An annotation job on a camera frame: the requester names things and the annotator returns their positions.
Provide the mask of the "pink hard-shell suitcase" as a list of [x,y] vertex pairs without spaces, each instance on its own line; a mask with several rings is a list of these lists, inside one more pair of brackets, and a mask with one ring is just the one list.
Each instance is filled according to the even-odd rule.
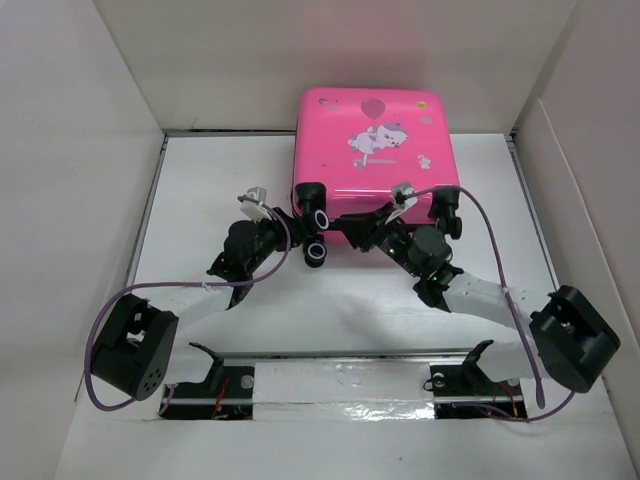
[[434,225],[454,239],[459,175],[445,110],[430,91],[315,87],[300,101],[294,143],[292,208],[323,210],[329,221],[392,201],[408,183],[421,197],[400,217]]

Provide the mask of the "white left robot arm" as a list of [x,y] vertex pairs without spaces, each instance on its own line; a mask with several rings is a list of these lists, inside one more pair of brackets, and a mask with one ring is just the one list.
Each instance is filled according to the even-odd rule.
[[84,352],[94,407],[111,412],[149,398],[168,372],[178,329],[239,305],[302,240],[301,221],[276,209],[270,219],[229,227],[207,271],[212,282],[147,282],[114,294],[98,313]]

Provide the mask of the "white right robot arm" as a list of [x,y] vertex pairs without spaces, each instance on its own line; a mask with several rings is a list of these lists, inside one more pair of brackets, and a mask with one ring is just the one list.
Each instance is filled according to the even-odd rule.
[[335,222],[352,247],[380,249],[415,277],[427,306],[512,327],[514,342],[480,342],[462,368],[474,393],[516,378],[550,378],[586,393],[621,346],[614,330],[574,287],[545,293],[504,287],[451,264],[452,250],[436,227],[409,227],[380,211],[343,215]]

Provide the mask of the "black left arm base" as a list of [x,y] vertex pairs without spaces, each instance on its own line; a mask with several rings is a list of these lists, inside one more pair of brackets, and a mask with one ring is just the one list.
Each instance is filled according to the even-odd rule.
[[197,342],[189,346],[203,352],[211,365],[199,382],[166,385],[158,416],[164,420],[252,420],[255,366],[227,365],[209,347]]

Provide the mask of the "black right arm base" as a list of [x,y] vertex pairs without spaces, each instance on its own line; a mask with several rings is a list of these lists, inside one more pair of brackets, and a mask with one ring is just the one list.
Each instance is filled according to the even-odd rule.
[[423,390],[434,397],[435,418],[500,420],[527,419],[521,385],[491,381],[478,367],[484,342],[469,352],[461,363],[435,364],[429,367],[429,377]]

